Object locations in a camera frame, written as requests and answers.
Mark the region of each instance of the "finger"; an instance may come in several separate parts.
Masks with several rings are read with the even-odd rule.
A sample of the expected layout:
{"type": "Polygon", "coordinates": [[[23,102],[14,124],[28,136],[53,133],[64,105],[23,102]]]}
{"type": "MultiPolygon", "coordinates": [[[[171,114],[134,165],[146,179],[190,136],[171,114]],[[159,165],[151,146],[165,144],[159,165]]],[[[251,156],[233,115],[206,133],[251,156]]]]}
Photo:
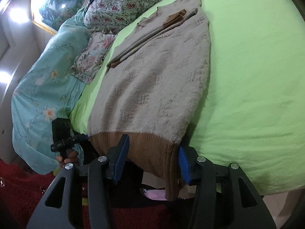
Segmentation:
{"type": "Polygon", "coordinates": [[[77,157],[78,156],[78,152],[77,151],[72,151],[69,153],[68,158],[73,158],[73,157],[77,157]]]}
{"type": "Polygon", "coordinates": [[[66,158],[65,159],[65,164],[67,164],[67,163],[78,164],[79,159],[78,159],[78,157],[66,158]]]}
{"type": "Polygon", "coordinates": [[[56,160],[59,162],[59,163],[61,163],[61,162],[63,162],[63,157],[62,156],[56,156],[56,160]]]}

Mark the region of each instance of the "gold frame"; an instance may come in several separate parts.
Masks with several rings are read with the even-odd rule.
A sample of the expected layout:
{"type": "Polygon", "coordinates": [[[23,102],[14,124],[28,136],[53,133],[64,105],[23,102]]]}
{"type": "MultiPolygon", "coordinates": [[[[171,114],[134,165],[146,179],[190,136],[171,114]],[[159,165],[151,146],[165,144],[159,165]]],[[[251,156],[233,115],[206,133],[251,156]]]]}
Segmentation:
{"type": "Polygon", "coordinates": [[[34,3],[34,0],[31,0],[31,17],[32,17],[32,22],[37,26],[37,27],[40,27],[42,30],[52,34],[52,35],[55,35],[57,34],[57,31],[53,28],[51,28],[50,26],[48,26],[47,24],[43,23],[43,22],[38,22],[38,21],[35,21],[35,17],[34,17],[34,11],[33,11],[33,3],[34,3]]]}

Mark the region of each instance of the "person's hand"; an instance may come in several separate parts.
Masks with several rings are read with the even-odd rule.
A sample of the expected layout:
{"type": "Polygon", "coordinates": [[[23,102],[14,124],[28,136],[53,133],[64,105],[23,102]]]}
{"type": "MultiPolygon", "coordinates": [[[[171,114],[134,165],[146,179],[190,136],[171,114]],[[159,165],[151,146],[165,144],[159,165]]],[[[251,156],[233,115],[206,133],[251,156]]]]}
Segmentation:
{"type": "Polygon", "coordinates": [[[63,157],[58,155],[56,156],[56,160],[59,163],[59,167],[63,168],[63,166],[67,163],[73,163],[74,165],[79,165],[79,159],[78,159],[78,152],[77,151],[71,151],[68,154],[68,158],[63,161],[63,157]]]}

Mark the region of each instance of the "tiled floor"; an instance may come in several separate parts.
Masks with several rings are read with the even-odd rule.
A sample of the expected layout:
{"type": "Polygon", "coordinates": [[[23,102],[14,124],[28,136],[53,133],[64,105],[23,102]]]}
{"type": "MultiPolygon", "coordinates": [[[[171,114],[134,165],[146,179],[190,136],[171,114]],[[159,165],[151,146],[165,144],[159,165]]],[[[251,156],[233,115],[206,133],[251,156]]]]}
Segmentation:
{"type": "Polygon", "coordinates": [[[290,217],[302,192],[304,192],[303,189],[294,190],[281,194],[267,195],[263,198],[277,228],[281,228],[290,217]]]}

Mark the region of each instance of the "pink object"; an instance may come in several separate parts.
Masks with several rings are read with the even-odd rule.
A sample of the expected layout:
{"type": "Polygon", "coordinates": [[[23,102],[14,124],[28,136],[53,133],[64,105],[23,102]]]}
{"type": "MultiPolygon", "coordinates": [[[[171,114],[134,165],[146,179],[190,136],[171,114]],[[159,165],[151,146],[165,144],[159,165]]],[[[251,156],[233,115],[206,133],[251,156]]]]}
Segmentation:
{"type": "Polygon", "coordinates": [[[166,201],[164,189],[152,189],[145,193],[145,196],[155,201],[166,201]]]}

